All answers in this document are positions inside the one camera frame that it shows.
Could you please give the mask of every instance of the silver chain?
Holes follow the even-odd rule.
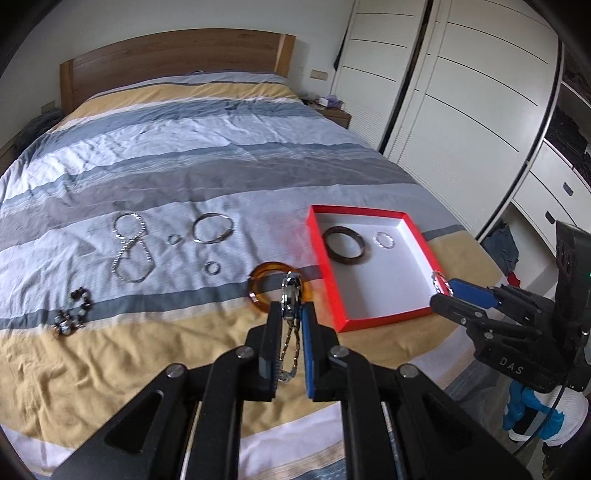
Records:
[[[133,218],[135,218],[139,222],[139,232],[136,233],[130,239],[128,239],[124,235],[121,235],[121,233],[119,233],[119,231],[117,230],[117,222],[121,218],[123,218],[124,216],[132,216]],[[140,283],[140,282],[144,281],[148,277],[148,275],[150,275],[151,271],[154,269],[154,259],[152,258],[152,255],[150,254],[148,247],[146,247],[146,244],[142,240],[142,237],[146,234],[146,231],[147,231],[146,224],[145,224],[143,218],[140,217],[140,215],[138,215],[137,213],[121,213],[113,222],[113,233],[115,234],[116,238],[121,240],[121,244],[123,245],[123,248],[120,250],[120,252],[117,254],[115,259],[113,260],[113,263],[111,264],[111,272],[119,280],[121,280],[123,282],[127,282],[127,283]],[[144,249],[144,255],[145,255],[146,261],[148,263],[148,269],[147,269],[146,273],[144,275],[142,275],[140,278],[137,278],[137,279],[125,278],[118,271],[119,263],[121,263],[121,259],[123,258],[123,256],[127,252],[129,252],[134,247],[135,244],[140,245]]]
[[[300,357],[300,321],[301,321],[301,276],[299,273],[288,272],[281,284],[281,318],[287,323],[285,342],[279,355],[279,380],[289,382],[297,373],[297,362]],[[291,342],[295,337],[295,351],[290,371],[283,370],[283,360]]]

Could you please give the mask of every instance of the black cable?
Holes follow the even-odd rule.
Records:
[[[550,411],[546,414],[546,416],[544,417],[544,420],[542,421],[542,423],[540,423],[540,426],[538,428],[536,428],[535,432],[530,436],[530,438],[528,438],[514,453],[513,456],[516,457],[518,456],[521,452],[523,452],[523,450],[531,443],[533,442],[533,440],[540,434],[540,432],[542,431],[542,429],[544,428],[544,426],[546,425],[546,423],[549,421],[550,417],[552,416],[552,414],[556,411],[556,407],[558,406],[560,400],[562,399],[562,395],[564,394],[565,390],[566,390],[566,385],[569,382],[570,379],[570,375],[574,370],[574,366],[576,365],[577,361],[579,361],[579,355],[583,352],[584,350],[584,345],[579,345],[579,348],[576,352],[576,354],[574,355],[574,360],[573,360],[573,364],[571,365],[568,373],[566,374],[566,377],[564,378],[564,382],[562,387],[560,388],[560,391],[558,392],[558,397],[556,397],[556,400],[554,401],[554,404],[552,405],[552,408],[550,409]]]

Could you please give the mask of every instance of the jewelry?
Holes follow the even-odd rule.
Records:
[[[332,250],[327,240],[330,235],[333,235],[335,233],[342,233],[343,235],[349,236],[353,240],[355,240],[355,242],[357,242],[357,245],[359,245],[359,248],[361,249],[361,253],[355,257],[344,257],[343,255],[339,255],[337,252]],[[345,265],[355,265],[360,263],[361,259],[365,255],[365,241],[363,240],[363,237],[361,237],[361,235],[359,235],[354,230],[351,230],[351,228],[339,225],[332,226],[322,234],[322,240],[324,240],[324,247],[326,248],[326,253],[328,254],[329,258],[331,260],[334,260],[335,262],[342,263]]]
[[[79,328],[84,326],[86,316],[92,307],[90,292],[84,287],[77,288],[70,293],[72,302],[82,300],[80,310],[75,316],[72,316],[68,310],[58,310],[53,326],[53,336],[58,338],[60,335],[69,336]]]
[[[205,264],[205,273],[207,275],[217,275],[218,273],[220,273],[220,270],[222,269],[222,266],[218,263],[218,262],[207,262]]]
[[[385,237],[385,239],[388,241],[388,243],[386,243],[383,239],[380,240],[380,237]],[[386,232],[376,233],[376,235],[374,237],[374,242],[376,242],[379,246],[381,246],[387,250],[394,248],[394,238],[392,238]]]
[[[297,272],[288,272],[281,282],[281,319],[287,323],[285,342],[279,354],[279,380],[289,382],[297,373],[297,362],[300,357],[300,322],[302,302],[301,275]],[[283,360],[290,345],[291,334],[295,337],[295,350],[293,364],[290,371],[283,370]]]
[[[441,281],[447,287],[447,291],[449,292],[448,295],[450,297],[453,297],[453,290],[447,282],[446,278],[443,276],[443,273],[434,270],[431,274],[431,278],[433,279],[433,286],[435,287],[435,291],[437,293],[444,293],[441,287],[439,286],[439,281]]]
[[[264,262],[255,267],[248,276],[248,297],[254,306],[264,313],[269,313],[271,304],[262,296],[262,292],[259,289],[259,280],[271,272],[299,273],[295,268],[281,262]],[[306,282],[306,279],[301,273],[300,278],[302,278],[302,283]]]
[[[180,236],[177,233],[173,233],[172,235],[169,235],[168,238],[166,239],[166,243],[168,243],[169,245],[176,245],[177,243],[179,243],[181,240],[183,239],[182,236]]]
[[[119,221],[119,219],[121,219],[125,216],[132,216],[133,218],[135,218],[139,222],[139,232],[136,233],[130,239],[125,238],[117,230],[117,222]],[[152,270],[154,269],[154,260],[152,259],[152,255],[150,254],[148,247],[146,247],[146,244],[142,240],[142,237],[145,235],[146,231],[147,231],[146,224],[145,224],[143,218],[140,217],[140,215],[138,215],[137,213],[121,213],[120,215],[117,216],[117,218],[113,222],[113,233],[115,234],[116,238],[121,240],[121,244],[123,245],[123,248],[120,250],[120,252],[117,254],[115,259],[113,260],[113,263],[111,264],[111,272],[119,280],[121,280],[123,282],[127,282],[127,283],[140,283],[140,282],[144,281],[148,277],[148,275],[150,275]],[[121,262],[121,258],[123,258],[123,256],[127,252],[129,252],[134,247],[135,244],[140,245],[144,249],[144,255],[146,257],[146,262],[148,263],[148,269],[147,269],[146,273],[144,275],[142,275],[140,278],[137,278],[137,279],[125,278],[122,275],[120,275],[120,273],[118,272],[119,263]]]
[[[223,234],[217,236],[213,240],[201,240],[195,234],[195,227],[197,226],[197,224],[201,220],[206,219],[206,218],[211,218],[211,217],[225,218],[228,222],[230,222],[230,226]],[[193,235],[194,242],[197,242],[198,244],[211,245],[211,244],[218,244],[219,242],[224,241],[226,238],[228,238],[232,234],[233,231],[234,231],[234,222],[232,221],[232,219],[228,215],[223,215],[221,213],[204,213],[203,215],[199,216],[199,218],[197,218],[197,220],[195,220],[193,222],[193,230],[191,233]]]

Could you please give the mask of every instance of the metal screw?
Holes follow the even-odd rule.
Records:
[[[166,368],[166,376],[169,378],[178,378],[184,372],[184,366],[181,364],[172,364]]]
[[[349,349],[344,345],[335,345],[330,349],[330,354],[335,358],[343,358],[349,355]]]
[[[419,372],[418,368],[411,364],[401,365],[398,371],[404,378],[414,378]]]
[[[239,346],[236,349],[236,356],[238,358],[250,358],[254,354],[255,354],[255,351],[251,347],[249,347],[247,345]]]

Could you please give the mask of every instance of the dark bangle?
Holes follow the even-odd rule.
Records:
[[[337,252],[332,250],[332,248],[330,247],[327,240],[328,240],[328,237],[330,235],[333,235],[334,233],[342,233],[343,235],[351,237],[359,245],[359,248],[361,249],[361,253],[359,255],[357,255],[356,257],[344,257],[343,255],[339,255]],[[363,237],[361,235],[359,235],[357,232],[355,232],[354,230],[351,230],[351,228],[347,228],[345,226],[338,226],[338,225],[332,226],[326,232],[324,232],[322,234],[322,240],[324,240],[324,247],[326,248],[326,252],[328,253],[329,258],[331,260],[334,260],[335,262],[342,263],[345,265],[355,265],[355,264],[360,263],[361,259],[365,255],[365,241],[363,240]]]

